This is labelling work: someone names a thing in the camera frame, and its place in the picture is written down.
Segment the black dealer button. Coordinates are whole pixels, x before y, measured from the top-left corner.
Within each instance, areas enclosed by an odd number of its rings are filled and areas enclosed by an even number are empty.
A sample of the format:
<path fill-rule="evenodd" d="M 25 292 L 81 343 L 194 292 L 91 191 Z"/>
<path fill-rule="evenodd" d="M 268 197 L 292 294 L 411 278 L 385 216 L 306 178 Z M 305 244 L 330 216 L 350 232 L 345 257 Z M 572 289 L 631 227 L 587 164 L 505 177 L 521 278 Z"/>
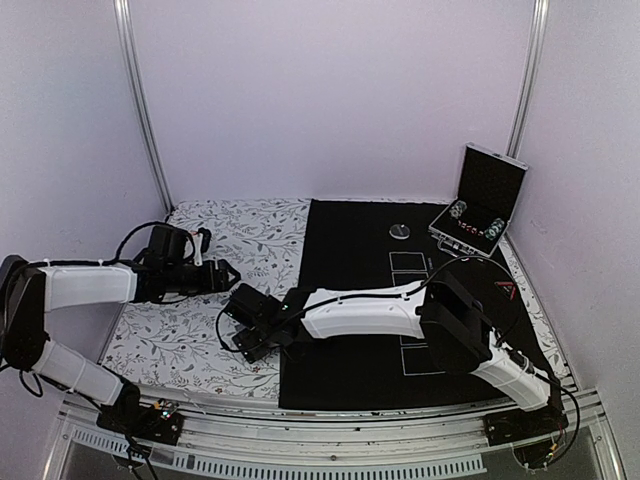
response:
<path fill-rule="evenodd" d="M 389 235 L 396 240 L 407 240 L 411 236 L 411 229 L 405 224 L 394 224 L 389 229 Z"/>

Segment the triangular all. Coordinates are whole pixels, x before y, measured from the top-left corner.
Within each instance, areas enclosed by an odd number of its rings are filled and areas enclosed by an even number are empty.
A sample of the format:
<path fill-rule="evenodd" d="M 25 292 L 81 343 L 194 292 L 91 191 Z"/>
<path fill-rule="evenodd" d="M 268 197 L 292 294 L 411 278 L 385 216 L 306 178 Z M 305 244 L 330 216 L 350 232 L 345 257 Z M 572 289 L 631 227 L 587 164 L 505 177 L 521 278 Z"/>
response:
<path fill-rule="evenodd" d="M 518 287 L 513 281 L 496 281 L 494 285 L 509 301 L 516 298 Z"/>

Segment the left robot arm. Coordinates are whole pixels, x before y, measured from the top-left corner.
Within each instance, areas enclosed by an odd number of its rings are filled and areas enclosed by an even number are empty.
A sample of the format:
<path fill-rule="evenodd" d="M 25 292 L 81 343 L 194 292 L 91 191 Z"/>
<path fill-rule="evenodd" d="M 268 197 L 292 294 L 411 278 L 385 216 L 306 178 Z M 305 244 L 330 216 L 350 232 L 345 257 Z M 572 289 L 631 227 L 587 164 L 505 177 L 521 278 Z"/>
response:
<path fill-rule="evenodd" d="M 31 373 L 108 410 L 128 434 L 148 426 L 140 391 L 126 378 L 52 338 L 48 317 L 103 306 L 171 305 L 226 293 L 240 273 L 227 261 L 206 259 L 212 233 L 161 221 L 133 228 L 107 260 L 10 255 L 1 264 L 1 366 Z"/>

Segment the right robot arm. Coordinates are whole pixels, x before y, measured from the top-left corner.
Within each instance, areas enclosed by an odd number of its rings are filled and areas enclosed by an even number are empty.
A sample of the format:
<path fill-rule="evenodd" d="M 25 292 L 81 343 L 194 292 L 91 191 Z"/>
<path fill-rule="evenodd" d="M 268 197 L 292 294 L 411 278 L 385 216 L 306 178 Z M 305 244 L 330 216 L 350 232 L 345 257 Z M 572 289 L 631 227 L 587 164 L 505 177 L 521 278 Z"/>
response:
<path fill-rule="evenodd" d="M 398 335 L 426 342 L 446 374 L 470 374 L 505 394 L 520 409 L 517 427 L 537 436 L 562 411 L 562 388 L 551 373 L 508 339 L 445 262 L 426 279 L 367 290 L 298 287 L 283 300 L 242 283 L 223 315 L 241 325 L 223 348 L 254 363 L 273 346 L 349 335 Z"/>

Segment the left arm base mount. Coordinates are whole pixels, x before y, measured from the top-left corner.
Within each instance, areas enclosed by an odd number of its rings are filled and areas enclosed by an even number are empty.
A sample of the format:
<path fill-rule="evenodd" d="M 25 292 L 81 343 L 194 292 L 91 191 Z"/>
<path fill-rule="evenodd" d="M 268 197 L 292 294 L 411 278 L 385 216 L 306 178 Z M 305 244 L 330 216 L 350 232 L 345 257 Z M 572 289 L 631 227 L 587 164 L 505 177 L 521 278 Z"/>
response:
<path fill-rule="evenodd" d="M 140 398 L 137 386 L 125 385 L 113 405 L 100 407 L 97 426 L 134 439 L 176 446 L 184 425 L 179 404 L 161 398 L 145 406 Z"/>

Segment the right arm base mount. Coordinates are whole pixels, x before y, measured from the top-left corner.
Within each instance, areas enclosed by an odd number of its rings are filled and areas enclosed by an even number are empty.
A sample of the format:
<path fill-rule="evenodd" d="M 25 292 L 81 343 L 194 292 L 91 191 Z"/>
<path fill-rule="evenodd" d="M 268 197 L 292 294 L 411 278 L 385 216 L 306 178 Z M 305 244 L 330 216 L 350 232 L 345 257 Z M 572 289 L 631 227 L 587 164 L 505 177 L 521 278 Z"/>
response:
<path fill-rule="evenodd" d="M 518 443 L 512 453 L 526 470 L 545 469 L 564 454 L 569 421 L 559 397 L 534 411 L 516 408 L 487 414 L 482 422 L 490 446 Z"/>

